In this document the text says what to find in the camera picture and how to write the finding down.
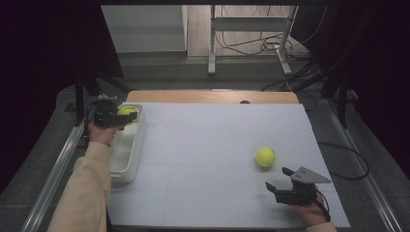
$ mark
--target human hand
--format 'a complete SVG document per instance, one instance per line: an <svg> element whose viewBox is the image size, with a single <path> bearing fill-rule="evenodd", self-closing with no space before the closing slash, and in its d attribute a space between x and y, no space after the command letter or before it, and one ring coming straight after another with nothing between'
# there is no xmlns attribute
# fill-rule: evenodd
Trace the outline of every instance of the human hand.
<svg viewBox="0 0 410 232"><path fill-rule="evenodd" d="M319 193L317 194L316 200L320 202L320 204L323 205L323 197L321 194ZM325 218L324 212L314 203L311 203L310 205L305 205L305 206L299 206L299 205L289 205L289 206L295 209L296 211L298 211L299 214L304 219L304 221L309 226L328 222Z"/></svg>
<svg viewBox="0 0 410 232"><path fill-rule="evenodd" d="M107 128L107 129L101 129L97 127L94 123L90 123L88 125L88 132L90 134L90 142L91 141L100 142L102 144L105 144L106 146L109 146L112 139L114 138L115 132L119 129L123 129L124 126L125 125Z"/></svg>

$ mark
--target desk leg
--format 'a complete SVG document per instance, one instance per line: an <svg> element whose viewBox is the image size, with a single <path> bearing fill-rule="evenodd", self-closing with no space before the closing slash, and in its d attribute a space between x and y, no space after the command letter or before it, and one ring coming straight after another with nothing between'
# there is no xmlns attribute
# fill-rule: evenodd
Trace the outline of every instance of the desk leg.
<svg viewBox="0 0 410 232"><path fill-rule="evenodd" d="M279 58L280 64L282 66L283 72L285 75L291 75L292 71L290 70L289 64L287 63L286 56L284 54L284 49L286 46L287 38L289 37L290 28L292 28L293 19L295 18L296 6L290 8L289 16L287 17L286 26L283 30L282 39L280 40L280 45L276 46L277 56Z"/></svg>
<svg viewBox="0 0 410 232"><path fill-rule="evenodd" d="M209 46L208 74L216 72L216 47L215 47L215 5L211 6L211 44Z"/></svg>

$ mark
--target wooden floor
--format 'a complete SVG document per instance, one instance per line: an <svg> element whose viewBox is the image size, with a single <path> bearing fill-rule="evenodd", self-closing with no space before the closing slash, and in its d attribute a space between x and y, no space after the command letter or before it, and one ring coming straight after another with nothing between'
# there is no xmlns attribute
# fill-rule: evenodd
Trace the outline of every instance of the wooden floor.
<svg viewBox="0 0 410 232"><path fill-rule="evenodd" d="M287 17L289 6L216 6L216 16L241 16L241 17ZM208 56L209 44L211 40L211 7L210 6L188 6L188 56ZM235 48L247 54L253 54L261 50L261 41L254 43L230 46L244 42L254 41L280 34L280 32L217 32L216 39L223 46ZM243 56L238 51L223 48L216 40L217 56ZM292 53L298 54L306 52L302 45L289 38L293 44ZM269 39L269 43L279 43L280 39ZM273 50L264 51L258 55L275 55Z"/></svg>

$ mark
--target gray floor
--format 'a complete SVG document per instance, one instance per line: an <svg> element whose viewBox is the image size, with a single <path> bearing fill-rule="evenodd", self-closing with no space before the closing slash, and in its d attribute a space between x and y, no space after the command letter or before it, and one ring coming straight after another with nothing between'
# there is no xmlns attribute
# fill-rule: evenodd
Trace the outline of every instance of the gray floor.
<svg viewBox="0 0 410 232"><path fill-rule="evenodd" d="M286 76L281 73L275 56L263 58L218 58L217 74L207 74L207 59L187 59L175 56L141 57L120 55L125 79L120 82L132 89L231 89L259 91L262 86ZM297 71L303 62L292 62L291 68ZM102 91L110 96L118 96L119 102L126 98L124 93L104 81L99 81ZM305 106L318 141L343 144L341 136L326 103L321 99L318 82L298 94ZM267 91L277 91L278 87ZM0 231L19 231L26 220L44 182L56 161L73 127L75 114L67 112L66 107L74 102L73 86L61 91L56 99L57 107L42 137L32 150L27 161L15 175L8 188L0 196ZM370 164L370 173L383 195L388 200L402 231L410 231L410 182L399 169L393 158L371 133L354 109L354 103L347 106L348 132L357 149ZM344 175L358 174L353 165L351 153L343 149L320 146L325 162L330 170ZM83 154L77 149L75 158ZM39 231L45 231L53 209L71 174L73 161L69 164L60 188L57 190ZM389 231L370 197L364 181L345 181L333 177L343 208L351 223L349 229L339 231Z"/></svg>

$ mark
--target tennis ball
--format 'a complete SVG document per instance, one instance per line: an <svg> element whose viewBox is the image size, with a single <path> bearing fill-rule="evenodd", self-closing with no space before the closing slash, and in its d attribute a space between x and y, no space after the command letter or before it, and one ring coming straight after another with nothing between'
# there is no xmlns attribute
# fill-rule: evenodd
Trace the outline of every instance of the tennis ball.
<svg viewBox="0 0 410 232"><path fill-rule="evenodd" d="M262 147L256 153L256 162L263 167L270 167L277 160L274 150L269 147Z"/></svg>
<svg viewBox="0 0 410 232"><path fill-rule="evenodd" d="M129 105L123 105L118 109L117 115L129 115L130 113L134 113L134 112L136 112L136 109L134 107L129 106Z"/></svg>

